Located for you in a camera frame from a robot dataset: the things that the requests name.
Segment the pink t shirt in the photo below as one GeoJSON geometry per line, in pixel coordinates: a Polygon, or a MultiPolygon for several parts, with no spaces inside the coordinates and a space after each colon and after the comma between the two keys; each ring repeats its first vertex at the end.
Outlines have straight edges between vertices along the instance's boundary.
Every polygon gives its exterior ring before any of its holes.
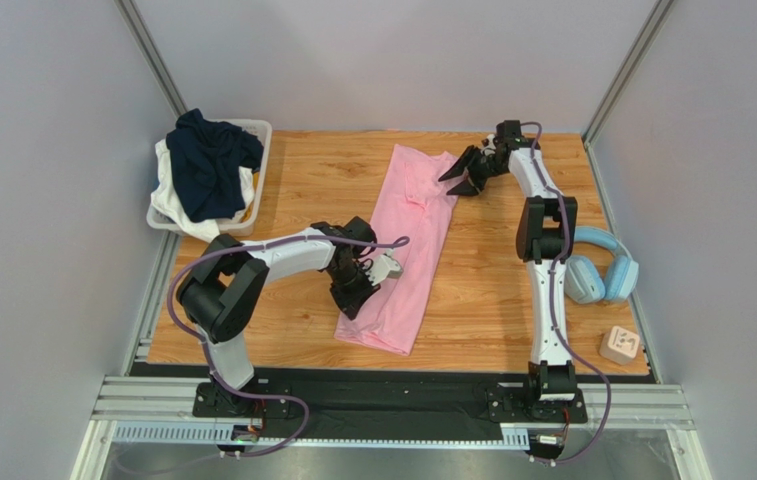
{"type": "Polygon", "coordinates": [[[394,146],[370,225],[381,243],[410,239],[393,253],[403,272],[383,282],[355,319],[341,315],[335,339],[398,355],[411,353],[457,204],[439,177],[455,161],[447,152],[429,156],[394,146]]]}

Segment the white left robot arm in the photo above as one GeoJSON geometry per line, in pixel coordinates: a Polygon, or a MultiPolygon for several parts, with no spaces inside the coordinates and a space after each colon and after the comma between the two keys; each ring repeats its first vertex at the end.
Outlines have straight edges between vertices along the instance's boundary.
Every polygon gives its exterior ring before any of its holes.
{"type": "Polygon", "coordinates": [[[169,288],[168,310],[182,307],[191,332],[202,346],[210,369],[206,400],[235,416],[244,416],[267,401],[287,405],[288,398],[256,393],[249,383],[254,366],[244,332],[264,287],[307,272],[329,275],[329,291],[342,316],[353,320],[388,277],[401,267],[390,255],[370,259],[377,236],[360,217],[346,225],[317,222],[291,235],[266,242],[240,242],[221,234],[197,261],[182,271],[169,288]]]}

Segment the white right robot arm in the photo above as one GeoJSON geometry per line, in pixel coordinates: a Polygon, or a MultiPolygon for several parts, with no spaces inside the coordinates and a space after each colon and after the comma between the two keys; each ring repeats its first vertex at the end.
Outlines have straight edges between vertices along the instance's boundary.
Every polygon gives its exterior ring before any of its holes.
{"type": "Polygon", "coordinates": [[[520,407],[529,418],[544,421],[562,416],[579,393],[565,333],[565,275],[578,206],[564,196],[544,165],[541,124],[531,124],[536,128],[533,137],[522,133],[526,125],[500,122],[481,145],[467,147],[438,181],[456,182],[448,196],[473,197],[490,179],[510,174],[525,195],[515,247],[529,275],[534,338],[520,407]]]}

